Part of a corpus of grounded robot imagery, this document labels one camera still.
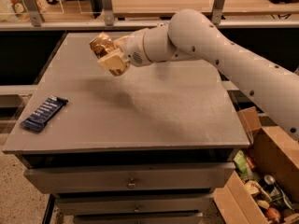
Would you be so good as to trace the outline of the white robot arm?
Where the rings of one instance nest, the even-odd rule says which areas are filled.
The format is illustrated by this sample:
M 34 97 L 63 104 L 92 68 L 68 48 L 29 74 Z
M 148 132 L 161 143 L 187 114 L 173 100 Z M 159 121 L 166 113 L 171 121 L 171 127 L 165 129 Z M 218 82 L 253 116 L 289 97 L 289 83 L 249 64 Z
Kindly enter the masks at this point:
M 132 65 L 204 60 L 290 137 L 299 139 L 299 76 L 229 40 L 198 11 L 181 10 L 168 23 L 116 40 L 102 33 L 90 46 L 98 64 L 115 76 Z

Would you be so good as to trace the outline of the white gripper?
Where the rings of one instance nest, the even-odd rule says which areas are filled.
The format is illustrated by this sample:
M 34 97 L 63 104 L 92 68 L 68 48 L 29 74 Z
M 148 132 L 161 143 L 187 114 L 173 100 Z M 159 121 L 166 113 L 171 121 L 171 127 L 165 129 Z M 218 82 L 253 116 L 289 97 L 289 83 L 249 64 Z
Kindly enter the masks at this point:
M 136 67 L 151 65 L 152 61 L 148 58 L 144 48 L 144 38 L 148 30 L 148 28 L 141 29 L 128 36 L 115 39 L 113 41 L 115 50 L 101 57 L 97 61 L 98 65 L 113 76 L 123 75 L 130 64 Z

